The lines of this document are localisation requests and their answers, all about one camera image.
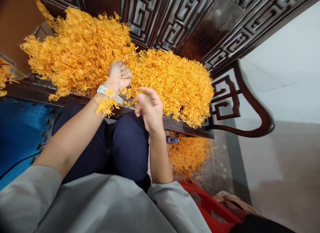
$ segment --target watch band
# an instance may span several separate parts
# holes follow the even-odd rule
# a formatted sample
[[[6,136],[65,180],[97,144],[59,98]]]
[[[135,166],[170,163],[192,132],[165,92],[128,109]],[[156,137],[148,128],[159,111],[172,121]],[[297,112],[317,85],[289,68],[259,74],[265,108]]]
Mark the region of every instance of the watch band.
[[[106,88],[105,86],[103,86],[103,85],[100,85],[99,86],[99,88],[97,89],[97,92],[98,93],[101,93],[101,94],[104,94],[105,96],[107,96],[106,95],[106,91],[108,90],[108,88]],[[120,97],[120,96],[115,96],[115,100],[120,104],[120,105],[123,105],[123,103],[124,103],[124,100]]]

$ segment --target orange cordyceps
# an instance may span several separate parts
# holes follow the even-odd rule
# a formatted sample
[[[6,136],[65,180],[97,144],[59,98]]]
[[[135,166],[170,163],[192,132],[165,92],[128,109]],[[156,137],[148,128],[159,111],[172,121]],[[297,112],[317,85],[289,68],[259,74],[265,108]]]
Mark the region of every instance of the orange cordyceps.
[[[0,58],[0,97],[7,95],[7,92],[3,90],[6,87],[6,83],[11,83],[14,78],[14,74],[10,72],[11,64],[3,61]]]
[[[108,68],[112,62],[124,59],[132,72],[129,89],[122,89],[126,105],[133,105],[138,87],[145,86],[157,91],[163,101],[164,114],[179,119],[191,127],[202,125],[210,115],[209,104],[213,97],[211,78],[205,67],[173,54],[150,49],[136,53],[131,42],[131,27],[120,23],[120,17],[99,15],[67,8],[66,19],[57,21],[36,0],[40,11],[56,35],[39,42],[28,36],[22,49],[30,56],[32,70],[43,79],[50,79],[58,87],[50,100],[73,93],[92,97],[100,84],[108,80]],[[117,107],[114,98],[98,100],[97,113],[110,116]]]
[[[214,149],[213,143],[207,138],[172,135],[178,139],[177,144],[169,144],[168,147],[174,173],[184,181],[199,180],[202,166]]]

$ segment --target lap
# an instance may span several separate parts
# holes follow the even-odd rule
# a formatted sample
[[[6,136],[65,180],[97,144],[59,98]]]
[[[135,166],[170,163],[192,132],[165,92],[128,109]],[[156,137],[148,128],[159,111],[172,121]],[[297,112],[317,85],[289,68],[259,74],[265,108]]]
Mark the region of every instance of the lap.
[[[85,105],[73,104],[64,107],[58,115],[52,130],[54,135],[69,119]],[[117,174],[136,182],[145,191],[151,182],[147,174],[149,154],[149,134],[142,118],[135,116],[134,111],[121,116],[113,125],[112,151],[108,155],[105,132],[108,127],[103,121],[92,141],[80,155],[63,184],[93,172]]]

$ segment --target plastic bottle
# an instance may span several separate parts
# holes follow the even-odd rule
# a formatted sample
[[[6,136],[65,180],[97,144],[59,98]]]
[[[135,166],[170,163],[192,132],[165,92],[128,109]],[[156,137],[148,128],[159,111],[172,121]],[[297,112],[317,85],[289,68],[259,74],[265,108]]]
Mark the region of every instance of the plastic bottle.
[[[174,138],[173,136],[166,136],[167,144],[174,144],[178,143],[178,139]]]

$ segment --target blue floor mat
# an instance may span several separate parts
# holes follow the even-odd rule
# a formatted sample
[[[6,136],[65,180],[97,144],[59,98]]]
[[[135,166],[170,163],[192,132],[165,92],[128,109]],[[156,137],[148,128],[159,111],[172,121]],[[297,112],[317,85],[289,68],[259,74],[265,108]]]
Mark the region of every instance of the blue floor mat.
[[[53,108],[41,103],[0,101],[0,176],[17,162],[38,154],[46,140]],[[0,179],[0,190],[24,172],[33,157],[23,160]]]

